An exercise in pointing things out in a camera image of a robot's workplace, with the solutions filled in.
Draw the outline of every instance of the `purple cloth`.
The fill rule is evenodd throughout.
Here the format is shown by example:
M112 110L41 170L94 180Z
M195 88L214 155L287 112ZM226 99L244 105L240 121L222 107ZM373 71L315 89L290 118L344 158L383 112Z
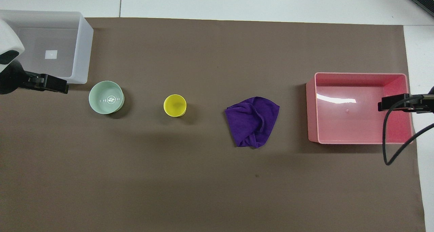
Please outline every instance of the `purple cloth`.
M273 130L280 106L256 96L228 107L224 112L238 147L259 148Z

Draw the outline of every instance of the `white plastic container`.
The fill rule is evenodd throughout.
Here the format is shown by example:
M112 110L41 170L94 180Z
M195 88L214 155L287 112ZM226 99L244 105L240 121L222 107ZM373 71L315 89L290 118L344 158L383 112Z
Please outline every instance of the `white plastic container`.
M87 82L93 29L81 13L0 10L0 19L24 45L17 58L24 70Z

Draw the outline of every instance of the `cable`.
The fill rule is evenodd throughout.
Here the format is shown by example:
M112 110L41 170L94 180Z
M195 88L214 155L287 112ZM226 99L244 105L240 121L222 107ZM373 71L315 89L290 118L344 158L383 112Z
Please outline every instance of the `cable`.
M397 158L397 156L404 150L405 147L407 147L412 141L414 141L414 139L416 139L418 136L420 136L421 134L425 133L426 131L434 128L434 123L423 128L422 130L420 130L419 132L417 132L415 135L413 135L410 139L408 139L396 152L395 154L392 156L392 158L390 158L389 161L387 161L387 157L386 157L386 125L387 125L387 119L389 118L390 113L397 108L400 104L403 104L404 102L407 102L409 100L413 100L413 99L423 99L422 95L414 95L411 97L408 97L406 99L402 99L398 102L396 102L395 104L393 104L390 108L389 111L387 111L386 116L384 117L384 122L383 122L383 159L384 159L384 163L386 165L390 165L392 164L393 161L395 161L395 159Z

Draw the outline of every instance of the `white table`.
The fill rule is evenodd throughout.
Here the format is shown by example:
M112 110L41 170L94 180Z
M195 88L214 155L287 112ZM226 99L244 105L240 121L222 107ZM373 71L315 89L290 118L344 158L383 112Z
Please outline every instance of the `white table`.
M410 0L0 0L0 9L80 11L85 17L159 17L212 20L404 25L410 90L434 85L434 18ZM416 131L434 122L414 114ZM417 139L425 224L434 232L434 131Z

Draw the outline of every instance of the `pink bin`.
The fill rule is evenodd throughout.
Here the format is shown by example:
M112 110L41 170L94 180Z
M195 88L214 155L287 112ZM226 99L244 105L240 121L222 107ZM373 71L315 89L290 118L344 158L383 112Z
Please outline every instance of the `pink bin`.
M408 93L401 73L316 73L306 84L309 140L321 144L381 144L386 112L377 102ZM402 144L413 135L410 113L394 111L386 143Z

